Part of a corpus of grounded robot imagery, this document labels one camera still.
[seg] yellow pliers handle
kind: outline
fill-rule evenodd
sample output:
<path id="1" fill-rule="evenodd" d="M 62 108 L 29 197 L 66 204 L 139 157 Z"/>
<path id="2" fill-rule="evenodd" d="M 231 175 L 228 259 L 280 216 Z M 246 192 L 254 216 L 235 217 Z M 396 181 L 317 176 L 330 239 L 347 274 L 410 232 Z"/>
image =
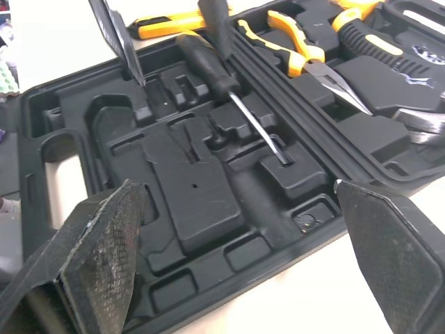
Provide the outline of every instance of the yellow pliers handle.
<path id="1" fill-rule="evenodd" d="M 268 25 L 271 28 L 279 29 L 285 32 L 293 41 L 298 52 L 276 45 L 260 38 L 250 29 L 249 24 L 240 19 L 238 29 L 254 46 L 262 47 L 271 51 L 286 66 L 286 73 L 289 77 L 297 77 L 307 61 L 325 62 L 325 52 L 320 47 L 310 45 L 306 39 L 305 33 L 301 30 L 298 23 L 289 16 L 283 15 L 274 10 L 268 11 Z"/>
<path id="2" fill-rule="evenodd" d="M 267 23 L 270 28 L 285 32 L 296 46 L 298 53 L 302 54 L 307 61 L 325 62 L 325 51 L 320 47 L 311 45 L 306 39 L 304 31 L 292 17 L 274 10 L 268 11 Z"/>
<path id="3" fill-rule="evenodd" d="M 141 17 L 130 24 L 127 29 L 130 36 L 137 40 L 183 33 L 184 31 L 204 28 L 206 22 L 199 10 L 168 16 Z"/>

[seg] tool case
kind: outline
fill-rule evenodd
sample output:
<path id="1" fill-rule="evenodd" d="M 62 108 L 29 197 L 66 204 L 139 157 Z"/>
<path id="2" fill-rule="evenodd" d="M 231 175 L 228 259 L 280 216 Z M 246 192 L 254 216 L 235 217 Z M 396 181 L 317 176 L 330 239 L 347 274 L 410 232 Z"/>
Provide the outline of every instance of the tool case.
<path id="1" fill-rule="evenodd" d="M 444 21 L 444 7 L 413 0 L 381 3 L 366 23 L 404 45 L 445 55 L 445 36 L 404 16 L 405 9 Z M 268 28 L 268 10 L 295 18 L 344 76 L 373 65 L 343 52 L 330 25 L 342 11 L 335 3 L 278 0 L 233 17 L 229 71 L 289 166 L 233 103 L 212 100 L 175 39 L 138 51 L 145 88 L 114 60 L 20 97 L 25 259 L 56 233 L 45 162 L 77 153 L 89 196 L 126 179 L 145 185 L 151 209 L 140 227 L 124 333 L 178 329 L 346 233 L 333 191 L 338 178 L 409 195 L 445 175 L 444 147 L 411 143 L 405 125 L 338 103 L 310 74 L 288 78 L 278 58 L 236 30 L 236 21 L 245 19 L 262 38 L 294 49 L 283 32 Z M 394 84 L 390 69 L 373 72 L 355 79 L 370 96 L 384 90 L 399 106 L 405 103 L 400 96 L 429 102 L 416 95 L 421 85 Z M 368 101 L 375 110 L 392 102 Z"/>

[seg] screwdriver handle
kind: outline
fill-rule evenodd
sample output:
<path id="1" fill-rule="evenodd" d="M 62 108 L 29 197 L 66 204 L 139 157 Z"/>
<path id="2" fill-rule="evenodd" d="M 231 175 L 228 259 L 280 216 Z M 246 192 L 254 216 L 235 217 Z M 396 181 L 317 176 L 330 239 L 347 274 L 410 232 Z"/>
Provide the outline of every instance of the screwdriver handle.
<path id="1" fill-rule="evenodd" d="M 204 80 L 215 100 L 225 102 L 230 92 L 240 89 L 239 82 L 229 75 L 216 50 L 203 37 L 186 31 L 176 41 L 188 67 Z"/>

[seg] white surface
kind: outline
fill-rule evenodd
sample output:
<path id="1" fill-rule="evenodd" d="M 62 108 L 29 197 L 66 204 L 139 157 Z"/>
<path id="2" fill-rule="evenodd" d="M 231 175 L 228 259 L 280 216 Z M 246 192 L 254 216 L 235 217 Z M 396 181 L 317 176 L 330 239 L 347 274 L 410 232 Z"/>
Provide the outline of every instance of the white surface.
<path id="1" fill-rule="evenodd" d="M 230 4 L 240 11 L 264 2 L 230 1 Z M 122 13 L 126 24 L 137 17 L 184 12 L 196 6 L 196 0 L 109 0 L 109 3 Z M 11 10 L 17 53 L 21 55 L 18 68 L 22 90 L 115 57 L 102 38 L 87 0 L 14 0 Z M 153 41 L 139 42 L 137 46 L 150 43 Z M 79 175 L 81 178 L 81 171 L 75 165 L 74 159 L 47 168 L 57 170 L 49 183 L 54 187 L 51 196 L 57 196 L 63 207 L 53 215 L 62 220 L 85 197 L 81 186 L 73 187 L 67 181 Z M 444 192 L 445 179 L 442 179 L 413 197 L 442 230 L 445 222 L 439 201 Z M 346 235 L 178 333 L 390 334 L 391 331 L 358 269 Z"/>

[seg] tool case tray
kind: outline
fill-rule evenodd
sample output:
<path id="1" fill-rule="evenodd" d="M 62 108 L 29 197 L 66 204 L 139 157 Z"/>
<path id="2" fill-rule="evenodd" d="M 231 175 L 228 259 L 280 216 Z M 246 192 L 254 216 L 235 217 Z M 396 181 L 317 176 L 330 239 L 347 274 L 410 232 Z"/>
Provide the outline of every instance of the tool case tray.
<path id="1" fill-rule="evenodd" d="M 397 2 L 385 6 L 400 11 Z M 375 29 L 387 27 L 383 7 L 367 20 Z M 412 144 L 401 123 L 337 103 L 309 74 L 288 78 L 279 59 L 235 29 L 243 18 L 263 38 L 293 49 L 288 37 L 267 27 L 267 10 L 296 18 L 309 38 L 317 36 L 329 66 L 348 69 L 353 60 L 343 57 L 329 29 L 341 9 L 326 0 L 274 1 L 234 17 L 229 71 L 289 166 L 233 103 L 212 100 L 175 39 L 138 51 L 145 88 L 114 60 L 20 97 L 25 258 L 56 232 L 45 163 L 78 154 L 89 196 L 126 179 L 146 186 L 152 208 L 140 228 L 124 333 L 173 331 L 346 233 L 333 193 L 337 178 L 408 195 L 445 173 L 444 148 Z M 414 45 L 426 28 L 408 26 Z M 429 36 L 445 54 L 444 37 Z"/>

